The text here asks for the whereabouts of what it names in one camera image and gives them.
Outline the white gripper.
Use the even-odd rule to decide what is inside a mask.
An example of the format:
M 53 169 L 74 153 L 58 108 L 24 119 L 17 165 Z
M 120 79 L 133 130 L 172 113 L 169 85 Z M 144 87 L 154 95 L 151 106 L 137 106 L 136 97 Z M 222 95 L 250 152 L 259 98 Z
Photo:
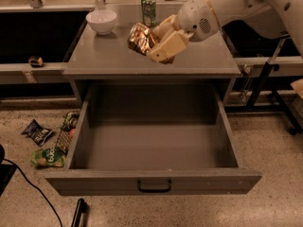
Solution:
M 184 51 L 189 39 L 201 42 L 216 34 L 220 23 L 209 0 L 189 0 L 152 30 L 161 41 L 148 53 L 152 61 L 165 62 Z

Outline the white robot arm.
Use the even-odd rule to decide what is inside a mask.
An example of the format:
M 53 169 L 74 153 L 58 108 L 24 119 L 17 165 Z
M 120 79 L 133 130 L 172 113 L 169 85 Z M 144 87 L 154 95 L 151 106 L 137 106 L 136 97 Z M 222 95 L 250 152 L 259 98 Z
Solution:
M 153 61 L 166 61 L 184 51 L 188 43 L 201 42 L 228 23 L 273 9 L 296 49 L 303 54 L 303 0 L 188 0 L 152 33 L 159 42 L 148 53 Z

